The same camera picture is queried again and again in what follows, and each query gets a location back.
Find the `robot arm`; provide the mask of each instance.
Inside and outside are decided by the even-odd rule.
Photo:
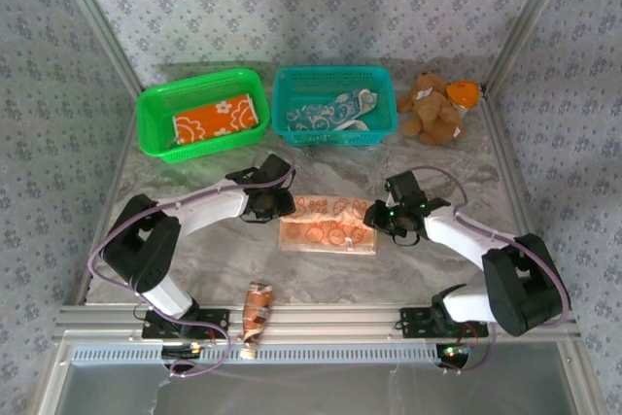
[[[250,223],[267,223],[295,211],[294,198],[283,184],[259,189],[285,176],[290,165],[271,155],[260,168],[227,175],[217,184],[184,196],[178,206],[164,209],[134,223],[104,249],[103,259],[158,310],[174,318],[195,321],[198,304],[169,274],[173,253],[180,238],[227,218],[241,217]],[[238,185],[240,190],[220,190]],[[149,199],[145,194],[131,198],[113,229],[148,208],[181,201],[182,198]],[[178,329],[180,335],[187,329]]]
[[[562,300],[551,279],[516,248],[493,236],[476,233],[465,224],[492,231],[459,214],[444,199],[428,200],[412,172],[391,177],[385,186],[388,203],[377,200],[364,223],[394,237],[416,232],[443,244],[477,265],[484,274],[469,285],[459,285],[432,298],[431,316],[439,333],[460,329],[465,322],[499,323],[518,336],[559,315]],[[559,278],[542,240],[497,232],[535,253]]]

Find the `cable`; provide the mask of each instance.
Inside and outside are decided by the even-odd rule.
[[[479,235],[483,235],[489,238],[494,238],[495,240],[499,240],[500,242],[511,245],[512,247],[516,248],[518,251],[522,252],[524,255],[529,257],[529,259],[531,259],[535,264],[537,264],[537,266],[542,271],[544,271],[544,274],[548,276],[548,278],[551,280],[551,282],[555,286],[555,289],[557,289],[558,294],[560,295],[560,299],[562,300],[562,312],[559,318],[555,320],[553,323],[545,323],[545,324],[542,324],[541,326],[544,328],[556,328],[564,324],[568,320],[568,314],[570,312],[570,302],[568,300],[568,296],[566,295],[566,289],[564,287],[564,284],[562,284],[562,281],[560,280],[560,278],[557,276],[557,274],[553,272],[553,270],[548,266],[548,264],[546,264],[534,252],[524,247],[520,243],[516,242],[514,239],[505,237],[503,235],[499,235],[495,231],[489,230],[487,228],[482,228],[479,225],[474,225],[470,223],[469,221],[465,220],[462,217],[462,213],[460,213],[460,210],[463,209],[468,204],[467,191],[462,186],[462,184],[458,181],[458,179],[454,177],[453,175],[451,175],[446,170],[443,170],[443,169],[440,169],[438,167],[434,167],[431,165],[419,165],[409,170],[415,171],[415,170],[422,170],[422,169],[430,169],[430,170],[435,170],[437,172],[440,172],[441,174],[448,177],[454,184],[456,184],[456,187],[458,187],[458,189],[460,190],[460,193],[463,196],[463,202],[460,204],[457,204],[456,207],[454,208],[454,217],[456,219],[456,222],[458,222],[458,224],[463,225],[464,227],[468,228],[469,230],[472,230],[473,232]]]
[[[110,284],[112,286],[116,286],[116,287],[120,287],[122,289],[126,289],[128,291],[134,292],[137,296],[139,296],[143,301],[145,301],[148,305],[150,305],[150,307],[163,319],[170,321],[171,323],[175,323],[177,325],[182,325],[182,326],[197,326],[197,327],[201,327],[201,328],[208,328],[208,329],[213,329],[217,332],[219,332],[224,338],[225,338],[225,352],[223,354],[223,356],[216,362],[214,363],[212,366],[209,366],[207,368],[201,369],[199,371],[196,371],[194,373],[178,373],[176,371],[174,371],[174,366],[177,363],[173,363],[171,364],[170,367],[170,372],[171,372],[171,376],[177,376],[177,377],[182,377],[182,378],[186,378],[186,377],[191,377],[191,376],[199,376],[201,374],[205,374],[205,373],[209,373],[214,371],[216,368],[218,368],[219,366],[221,366],[223,363],[225,363],[226,359],[229,356],[229,353],[231,352],[231,338],[229,337],[228,333],[226,330],[224,330],[222,327],[217,326],[217,325],[213,325],[211,323],[202,323],[202,322],[197,322],[197,321],[186,321],[186,320],[180,320],[178,318],[175,318],[173,316],[167,315],[166,313],[163,313],[162,311],[160,311],[159,309],[157,309],[157,307],[155,307],[144,295],[142,294],[138,294],[136,291],[134,291],[128,284],[125,284],[123,282],[120,281],[116,281],[110,277],[106,277],[104,276],[102,273],[100,273],[95,265],[97,264],[97,260],[99,258],[99,254],[104,250],[104,248],[106,248],[106,246],[113,241],[113,239],[115,239],[119,234],[121,234],[124,230],[126,230],[127,228],[129,228],[131,225],[133,225],[134,223],[145,219],[155,213],[158,213],[160,211],[164,211],[164,210],[173,210],[173,209],[179,209],[182,206],[185,206],[186,204],[192,203],[194,201],[197,201],[199,199],[205,199],[208,198],[209,196],[213,196],[215,194],[219,194],[221,192],[227,192],[227,191],[233,191],[233,190],[247,190],[247,189],[267,189],[270,187],[274,187],[275,185],[279,185],[282,184],[283,182],[287,181],[288,178],[290,178],[290,176],[294,173],[294,166],[295,166],[295,158],[294,155],[288,151],[285,148],[279,148],[279,147],[273,147],[273,146],[268,146],[266,147],[267,149],[272,149],[272,150],[281,150],[284,151],[291,160],[291,165],[290,165],[290,169],[286,172],[285,175],[283,175],[282,177],[279,177],[278,179],[272,181],[272,182],[267,182],[264,184],[247,184],[247,185],[229,185],[226,187],[219,187],[219,188],[215,188],[215,189],[210,189],[210,190],[206,190],[206,191],[202,191],[200,193],[196,193],[193,195],[189,195],[186,197],[182,197],[180,199],[178,199],[177,201],[172,201],[170,203],[164,203],[164,204],[158,204],[157,206],[154,206],[152,208],[148,208],[145,211],[142,211],[138,214],[136,214],[135,216],[132,216],[130,219],[128,219],[127,221],[125,221],[124,223],[121,223],[118,227],[114,228],[111,232],[108,233],[108,235],[106,235],[106,237],[101,241],[101,243],[99,245],[97,245],[91,252],[90,255],[88,255],[88,260],[86,261],[86,267],[88,268],[88,271],[92,274],[93,277],[96,277],[104,282],[106,282],[107,284]]]

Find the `orange lid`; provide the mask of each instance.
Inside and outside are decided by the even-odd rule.
[[[479,101],[479,86],[474,82],[455,82],[447,87],[447,95],[459,106],[470,109]]]

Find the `green basket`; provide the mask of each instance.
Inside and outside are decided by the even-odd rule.
[[[175,139],[175,114],[245,93],[253,99],[259,121],[255,128],[169,148]],[[270,123],[270,109],[259,75],[236,68],[147,89],[136,101],[136,120],[140,149],[146,155],[177,162],[256,143]]]

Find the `orange cloth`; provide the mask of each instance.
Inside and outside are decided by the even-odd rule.
[[[296,210],[281,218],[283,250],[375,255],[376,231],[363,224],[370,201],[341,196],[295,196]]]
[[[190,109],[173,116],[180,145],[228,135],[259,123],[253,99],[248,94]]]

